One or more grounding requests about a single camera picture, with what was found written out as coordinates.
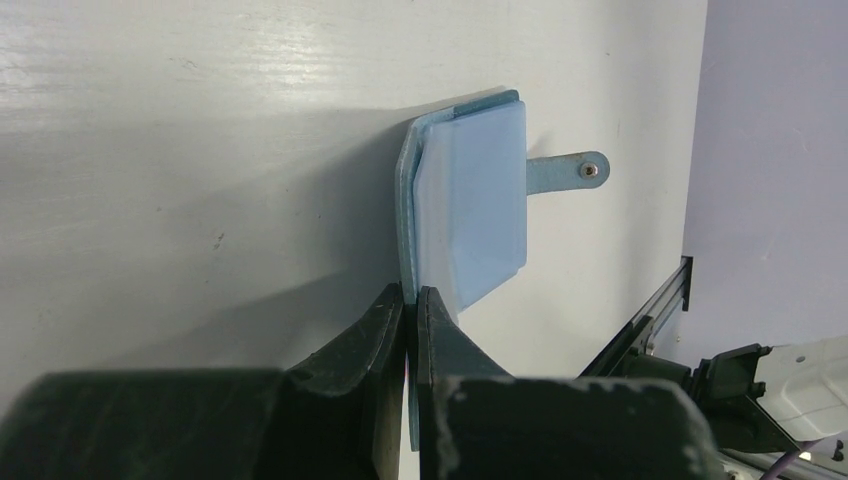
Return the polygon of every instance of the blue plastic panel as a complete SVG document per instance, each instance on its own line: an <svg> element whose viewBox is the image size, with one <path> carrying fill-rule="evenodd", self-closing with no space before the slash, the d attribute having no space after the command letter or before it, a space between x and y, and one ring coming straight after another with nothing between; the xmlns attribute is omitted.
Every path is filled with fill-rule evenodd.
<svg viewBox="0 0 848 480"><path fill-rule="evenodd" d="M527 261L527 157L522 102L436 123L413 181L416 281L451 316Z"/></svg>

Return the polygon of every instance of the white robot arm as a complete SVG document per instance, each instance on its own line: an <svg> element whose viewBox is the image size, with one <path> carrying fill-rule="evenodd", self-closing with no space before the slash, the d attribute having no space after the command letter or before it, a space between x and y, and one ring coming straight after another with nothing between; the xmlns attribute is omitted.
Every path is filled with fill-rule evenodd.
<svg viewBox="0 0 848 480"><path fill-rule="evenodd" d="M773 347L754 381L766 386L757 403L794 440L848 430L848 335Z"/></svg>

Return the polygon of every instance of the gray wall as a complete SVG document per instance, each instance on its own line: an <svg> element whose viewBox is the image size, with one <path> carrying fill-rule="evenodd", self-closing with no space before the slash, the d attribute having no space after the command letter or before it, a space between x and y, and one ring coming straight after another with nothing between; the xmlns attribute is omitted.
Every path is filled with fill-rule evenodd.
<svg viewBox="0 0 848 480"><path fill-rule="evenodd" d="M694 365L848 334L847 27L840 0L710 2L684 241L692 303L666 355Z"/></svg>

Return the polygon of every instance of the metal rivet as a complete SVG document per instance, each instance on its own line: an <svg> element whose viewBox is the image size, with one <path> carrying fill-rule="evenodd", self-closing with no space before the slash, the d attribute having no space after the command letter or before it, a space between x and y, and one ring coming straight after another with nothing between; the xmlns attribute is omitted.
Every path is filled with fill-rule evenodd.
<svg viewBox="0 0 848 480"><path fill-rule="evenodd" d="M583 178L595 178L598 176L598 166L592 162L580 165L580 176Z"/></svg>

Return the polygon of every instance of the light blue plastic part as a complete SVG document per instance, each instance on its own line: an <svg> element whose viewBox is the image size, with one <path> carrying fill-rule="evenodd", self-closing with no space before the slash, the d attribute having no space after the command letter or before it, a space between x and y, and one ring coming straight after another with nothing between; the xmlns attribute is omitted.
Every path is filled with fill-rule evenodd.
<svg viewBox="0 0 848 480"><path fill-rule="evenodd" d="M415 119L395 171L404 302L436 287L457 314L527 259L526 195L596 188L610 174L598 152L526 160L524 104L509 90ZM583 168L594 165L591 176Z"/></svg>
<svg viewBox="0 0 848 480"><path fill-rule="evenodd" d="M452 318L527 262L527 142L522 102L427 128L413 181L416 283Z"/></svg>

